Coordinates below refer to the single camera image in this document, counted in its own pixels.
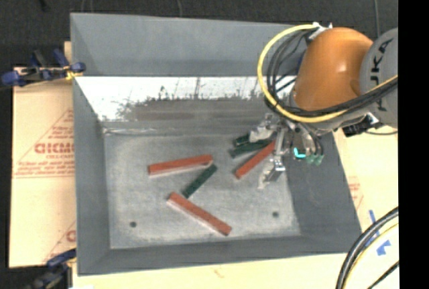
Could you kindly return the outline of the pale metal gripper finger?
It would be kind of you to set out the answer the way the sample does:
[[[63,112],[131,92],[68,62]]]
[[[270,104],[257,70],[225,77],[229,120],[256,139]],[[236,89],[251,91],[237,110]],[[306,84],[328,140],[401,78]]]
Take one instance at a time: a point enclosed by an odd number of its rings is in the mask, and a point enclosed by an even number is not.
[[[262,190],[267,185],[276,182],[285,171],[286,167],[282,159],[270,159],[263,166],[263,170],[258,178],[257,188]]]
[[[255,143],[257,141],[271,139],[276,129],[276,124],[260,123],[258,126],[252,128],[249,132],[249,141],[251,143]]]

